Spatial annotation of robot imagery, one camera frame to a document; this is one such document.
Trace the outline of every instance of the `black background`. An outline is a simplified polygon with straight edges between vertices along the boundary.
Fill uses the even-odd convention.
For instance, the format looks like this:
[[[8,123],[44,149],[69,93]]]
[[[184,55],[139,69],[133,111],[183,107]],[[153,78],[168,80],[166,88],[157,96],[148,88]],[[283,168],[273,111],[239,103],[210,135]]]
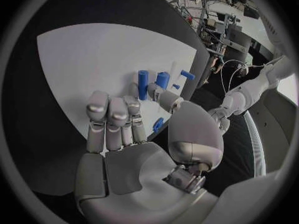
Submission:
[[[12,15],[17,11],[17,9],[22,5],[25,0],[0,0],[0,33],[4,31],[8,22],[12,19]],[[276,0],[280,6],[283,8],[284,12],[288,16],[291,23],[296,26],[297,16],[299,9],[299,0]],[[294,37],[298,38],[298,30],[294,31]],[[296,204],[298,202],[299,192],[299,179],[297,177],[298,171],[294,172],[294,183],[289,189],[287,195],[282,199],[282,201],[272,209],[269,216],[263,218],[262,223],[273,223],[274,221],[290,222],[291,220],[297,220],[297,208]],[[34,220],[26,213],[23,207],[17,202],[13,193],[5,183],[5,180],[1,176],[0,180],[0,190],[1,190],[1,219],[5,222],[28,222],[35,223]]]

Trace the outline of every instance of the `desk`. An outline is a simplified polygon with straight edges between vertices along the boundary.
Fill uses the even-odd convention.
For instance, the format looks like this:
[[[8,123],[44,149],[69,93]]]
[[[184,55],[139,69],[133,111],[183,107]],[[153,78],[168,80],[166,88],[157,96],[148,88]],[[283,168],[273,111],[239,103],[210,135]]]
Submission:
[[[193,29],[165,0],[48,0],[22,32],[11,55],[3,87],[3,125],[15,163],[35,191],[64,195],[73,191],[86,139],[56,101],[42,70],[37,36],[86,23],[139,27],[176,39],[196,50],[181,95],[190,99],[209,54]]]

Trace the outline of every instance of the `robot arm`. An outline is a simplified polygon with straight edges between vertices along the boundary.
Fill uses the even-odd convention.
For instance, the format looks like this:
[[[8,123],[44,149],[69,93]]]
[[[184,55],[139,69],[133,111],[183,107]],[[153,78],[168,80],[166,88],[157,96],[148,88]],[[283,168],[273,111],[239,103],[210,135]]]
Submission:
[[[209,111],[224,134],[229,127],[227,119],[248,110],[268,89],[277,87],[279,81],[293,73],[291,61],[282,56],[268,63],[255,79],[248,80],[226,93],[222,105]]]

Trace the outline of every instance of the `blue object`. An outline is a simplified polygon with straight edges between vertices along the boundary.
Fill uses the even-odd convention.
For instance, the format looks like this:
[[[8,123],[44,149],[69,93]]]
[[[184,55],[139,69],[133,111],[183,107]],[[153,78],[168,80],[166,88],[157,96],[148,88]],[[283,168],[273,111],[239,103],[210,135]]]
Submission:
[[[159,118],[153,125],[152,129],[155,133],[158,133],[159,129],[163,126],[164,119]]]
[[[148,82],[149,82],[149,72],[138,71],[139,99],[142,101],[148,98]]]
[[[180,88],[180,86],[177,84],[173,84],[172,86],[175,87],[177,90]]]
[[[156,84],[163,89],[167,88],[168,82],[169,82],[170,74],[167,72],[160,72],[157,75]]]
[[[184,71],[184,70],[181,71],[181,75],[186,77],[189,80],[195,79],[195,75],[191,74],[190,72]]]

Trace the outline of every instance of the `wire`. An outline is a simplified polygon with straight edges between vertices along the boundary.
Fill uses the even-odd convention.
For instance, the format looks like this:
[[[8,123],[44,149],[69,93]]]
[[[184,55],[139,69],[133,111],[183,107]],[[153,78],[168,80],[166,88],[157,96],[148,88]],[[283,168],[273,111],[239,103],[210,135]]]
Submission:
[[[225,87],[224,87],[224,84],[223,84],[222,69],[223,69],[223,67],[225,66],[226,63],[231,62],[231,61],[240,62],[241,64],[246,65],[244,62],[242,62],[242,61],[238,61],[238,60],[228,60],[228,61],[226,61],[226,62],[223,63],[223,65],[222,65],[222,67],[221,67],[221,69],[220,69],[220,78],[221,78],[222,88],[223,88],[223,90],[224,90],[224,94],[225,94],[225,95],[226,95],[226,90],[225,90]]]
[[[237,70],[235,70],[234,71],[234,73],[232,74],[232,76],[231,76],[231,78],[230,78],[230,80],[229,80],[229,83],[228,83],[228,90],[227,90],[227,92],[229,92],[229,90],[230,90],[230,85],[231,85],[231,82],[232,82],[232,80],[233,80],[233,77],[234,77],[234,75],[239,71],[239,70],[241,70],[242,69],[242,67],[239,67]]]

